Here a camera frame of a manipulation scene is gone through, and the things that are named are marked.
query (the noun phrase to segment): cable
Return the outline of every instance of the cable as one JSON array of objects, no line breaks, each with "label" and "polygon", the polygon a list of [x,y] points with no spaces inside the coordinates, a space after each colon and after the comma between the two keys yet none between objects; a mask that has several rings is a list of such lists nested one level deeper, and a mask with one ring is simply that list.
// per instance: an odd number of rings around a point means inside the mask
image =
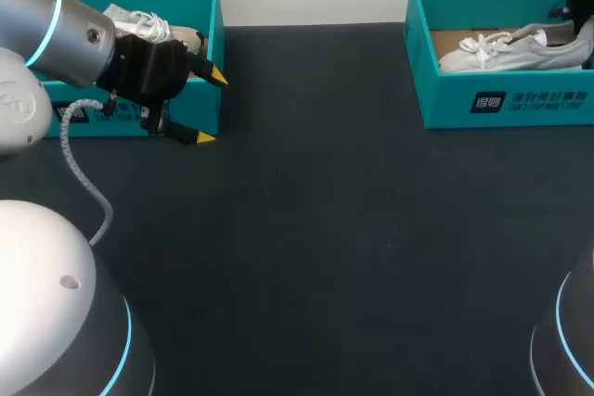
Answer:
[{"label": "cable", "polygon": [[83,107],[90,107],[95,110],[102,110],[103,104],[99,101],[94,99],[79,99],[78,101],[73,102],[68,106],[68,108],[64,111],[62,115],[62,124],[59,128],[59,141],[60,145],[62,146],[62,153],[64,154],[64,158],[66,159],[66,163],[70,166],[74,176],[78,178],[78,181],[84,186],[86,190],[93,196],[93,198],[101,205],[103,211],[105,211],[105,220],[97,233],[91,238],[89,244],[91,247],[95,246],[95,244],[105,235],[105,233],[110,228],[111,222],[113,221],[113,208],[110,205],[110,202],[107,198],[99,192],[99,189],[91,183],[91,181],[84,175],[81,168],[78,166],[76,161],[74,160],[74,156],[72,155],[71,151],[71,143],[68,137],[68,130],[71,125],[71,118],[74,113],[82,109]]}]

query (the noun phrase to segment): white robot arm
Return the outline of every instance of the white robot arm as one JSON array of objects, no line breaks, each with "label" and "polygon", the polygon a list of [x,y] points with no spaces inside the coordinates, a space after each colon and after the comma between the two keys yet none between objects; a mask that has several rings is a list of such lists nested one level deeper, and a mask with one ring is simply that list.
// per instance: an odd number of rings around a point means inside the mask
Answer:
[{"label": "white robot arm", "polygon": [[97,83],[110,93],[106,113],[124,97],[148,111],[141,125],[150,134],[185,143],[196,143],[198,130],[163,121],[163,103],[191,71],[226,85],[212,62],[182,43],[118,38],[110,18],[78,0],[0,0],[0,18],[0,153],[36,143],[51,121],[47,93],[28,69],[77,87]]}]

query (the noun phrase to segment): white sneaker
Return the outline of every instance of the white sneaker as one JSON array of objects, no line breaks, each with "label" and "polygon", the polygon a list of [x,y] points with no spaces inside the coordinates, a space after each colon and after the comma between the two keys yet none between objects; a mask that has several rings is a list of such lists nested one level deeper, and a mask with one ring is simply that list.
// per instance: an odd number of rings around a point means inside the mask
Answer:
[{"label": "white sneaker", "polygon": [[130,12],[111,4],[103,14],[113,20],[118,37],[135,34],[155,44],[177,40],[187,47],[187,51],[194,54],[198,54],[203,45],[204,37],[198,31],[188,27],[171,26],[167,20],[161,19],[155,13]]},{"label": "white sneaker", "polygon": [[594,25],[586,22],[574,38],[574,24],[532,24],[460,41],[460,50],[439,60],[444,73],[458,71],[562,70],[581,66],[594,50]]}]

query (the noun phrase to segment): teal shoebox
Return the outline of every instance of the teal shoebox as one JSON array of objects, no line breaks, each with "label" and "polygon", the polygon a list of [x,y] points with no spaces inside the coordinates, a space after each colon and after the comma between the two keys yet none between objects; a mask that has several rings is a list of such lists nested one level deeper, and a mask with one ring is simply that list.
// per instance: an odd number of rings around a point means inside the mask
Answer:
[{"label": "teal shoebox", "polygon": [[565,0],[408,0],[405,41],[428,129],[594,123],[594,70],[442,73],[431,31],[548,23]]},{"label": "teal shoebox", "polygon": [[[155,12],[172,25],[200,30],[208,38],[208,59],[219,69],[225,56],[225,27],[220,0],[80,0],[99,11],[117,4],[134,11]],[[91,86],[85,89],[70,87],[57,81],[44,82],[54,107],[54,117],[47,136],[59,136],[60,110],[71,102],[89,98],[106,102],[109,93]],[[186,88],[169,101],[171,118],[206,134],[215,135],[219,128],[221,90],[199,78],[190,78]],[[71,136],[147,136],[140,128],[140,109],[125,99],[118,99],[118,107],[106,120],[102,112],[85,109],[72,120]]]}]

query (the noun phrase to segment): dark gray table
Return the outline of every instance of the dark gray table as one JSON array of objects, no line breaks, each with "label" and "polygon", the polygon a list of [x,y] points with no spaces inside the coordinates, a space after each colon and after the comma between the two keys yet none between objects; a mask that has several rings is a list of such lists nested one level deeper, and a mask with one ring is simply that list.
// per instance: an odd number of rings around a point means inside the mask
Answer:
[{"label": "dark gray table", "polygon": [[[72,142],[159,396],[535,394],[532,326],[594,235],[594,129],[425,131],[401,31],[228,29],[215,144]],[[97,229],[57,141],[0,167],[2,198]]]}]

